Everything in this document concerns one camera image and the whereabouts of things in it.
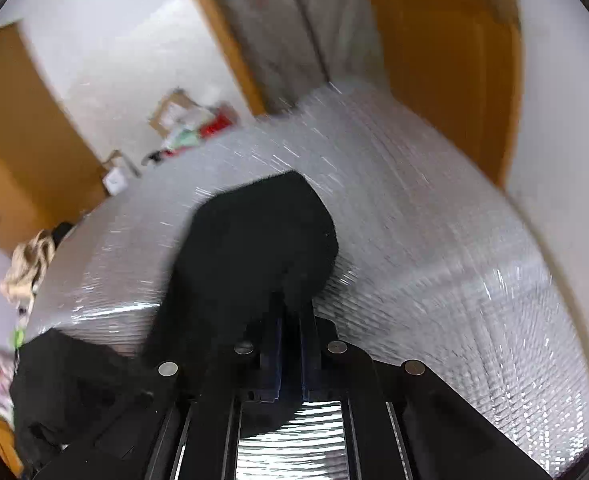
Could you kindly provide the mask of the black garment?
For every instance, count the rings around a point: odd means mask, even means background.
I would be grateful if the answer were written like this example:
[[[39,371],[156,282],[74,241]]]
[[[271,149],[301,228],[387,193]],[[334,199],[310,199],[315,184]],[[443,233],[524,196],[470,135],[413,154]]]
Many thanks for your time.
[[[220,193],[192,215],[138,356],[128,359],[51,328],[22,344],[10,386],[14,446],[36,474],[81,437],[137,379],[166,361],[198,386],[216,351],[270,311],[296,312],[337,258],[327,208],[302,174]]]

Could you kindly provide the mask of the white small cardboard box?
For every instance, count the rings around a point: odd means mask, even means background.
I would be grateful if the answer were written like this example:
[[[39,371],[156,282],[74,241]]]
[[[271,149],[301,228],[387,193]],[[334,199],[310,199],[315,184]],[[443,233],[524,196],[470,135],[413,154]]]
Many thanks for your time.
[[[134,162],[120,150],[114,150],[102,163],[104,176],[102,184],[110,196],[116,196],[126,190],[134,179],[142,176]]]

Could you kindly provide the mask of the brown cardboard box with label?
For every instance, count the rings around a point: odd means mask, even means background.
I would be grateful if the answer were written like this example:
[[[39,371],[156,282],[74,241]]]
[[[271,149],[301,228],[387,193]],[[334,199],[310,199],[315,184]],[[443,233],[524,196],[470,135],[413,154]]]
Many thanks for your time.
[[[168,93],[157,105],[149,119],[149,125],[165,139],[175,128],[195,129],[199,105],[180,88]]]

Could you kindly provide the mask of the beige floral blanket pile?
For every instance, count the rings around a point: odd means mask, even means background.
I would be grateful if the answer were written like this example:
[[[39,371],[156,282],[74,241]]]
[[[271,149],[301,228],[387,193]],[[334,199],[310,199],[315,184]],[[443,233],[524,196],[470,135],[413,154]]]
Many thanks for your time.
[[[14,248],[10,267],[0,281],[0,292],[10,304],[29,306],[34,302],[55,254],[56,245],[47,230]]]

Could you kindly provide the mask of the orange wooden wardrobe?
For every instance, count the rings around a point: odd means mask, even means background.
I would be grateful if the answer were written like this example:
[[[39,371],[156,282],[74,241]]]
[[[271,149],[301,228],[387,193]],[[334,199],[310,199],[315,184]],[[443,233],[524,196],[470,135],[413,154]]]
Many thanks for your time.
[[[104,167],[40,78],[18,25],[0,28],[0,249],[107,197]]]

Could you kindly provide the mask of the translucent plastic door curtain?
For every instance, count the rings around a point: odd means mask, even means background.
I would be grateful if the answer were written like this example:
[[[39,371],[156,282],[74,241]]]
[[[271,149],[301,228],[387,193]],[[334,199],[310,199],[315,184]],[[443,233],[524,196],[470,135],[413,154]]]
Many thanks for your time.
[[[387,87],[370,0],[217,0],[267,110],[347,77]]]

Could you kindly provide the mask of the orange wooden door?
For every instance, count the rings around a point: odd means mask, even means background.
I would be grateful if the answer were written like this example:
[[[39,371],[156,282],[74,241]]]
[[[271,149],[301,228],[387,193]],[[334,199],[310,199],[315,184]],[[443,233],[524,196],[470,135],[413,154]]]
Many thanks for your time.
[[[505,186],[522,99],[517,0],[370,0],[395,98]]]

